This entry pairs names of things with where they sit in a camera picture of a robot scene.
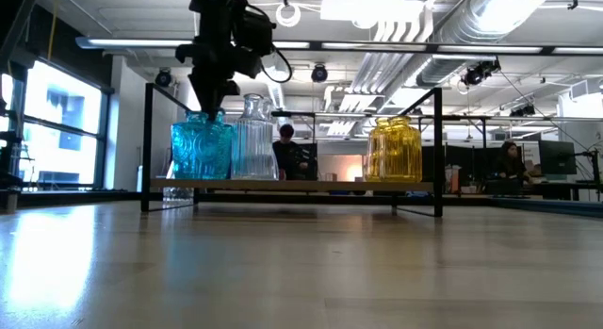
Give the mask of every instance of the glass jar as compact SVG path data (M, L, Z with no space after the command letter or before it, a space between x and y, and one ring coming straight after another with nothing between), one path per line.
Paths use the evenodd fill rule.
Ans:
M381 167L381 154L383 151L384 130L389 125L385 118L377 120L377 126L370 131L368 135L367 149L367 171L365 179L368 182L378 182L381 180L379 175Z
M225 179L231 157L233 128L224 115L214 122L200 111L187 112L187 121L171 126L173 174L175 178Z
M279 179L272 150L272 107L272 101L259 94L245 95L245 109L234 125L232 179Z
M394 117L383 131L380 176L387 182L420 182L423 175L421 133L409 117Z

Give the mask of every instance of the person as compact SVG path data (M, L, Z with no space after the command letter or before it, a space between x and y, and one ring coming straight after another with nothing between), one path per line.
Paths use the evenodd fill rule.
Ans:
M520 181L531 180L526 166L519 158L517 145L512 141L505 141L500 148L496 171L500 178L518 179Z
M308 163L303 161L300 145L291 140L294 133L293 126L284 124L279 129L281 138L272 143L281 179L303 179L305 177L303 171L308 169Z

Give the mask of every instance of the ceiling duct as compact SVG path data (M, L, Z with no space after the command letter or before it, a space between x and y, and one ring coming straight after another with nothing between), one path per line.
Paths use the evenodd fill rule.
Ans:
M545 0L465 0L439 28L431 42L496 43L522 25ZM405 68L399 86L435 87L464 66L464 60L416 55Z

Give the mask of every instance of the woman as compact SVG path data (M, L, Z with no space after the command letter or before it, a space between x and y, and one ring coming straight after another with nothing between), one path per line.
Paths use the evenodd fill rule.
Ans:
M496 170L501 178L531 180L526 166L519 158L517 145L512 141L505 141L500 148Z

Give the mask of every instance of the man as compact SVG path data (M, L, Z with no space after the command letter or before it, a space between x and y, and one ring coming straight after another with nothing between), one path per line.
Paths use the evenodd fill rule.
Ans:
M281 180L300 180L305 178L304 170L308 163L303 161L302 149L295 141L291 141L295 130L290 124L279 129L281 138L272 143L272 150L281 172Z

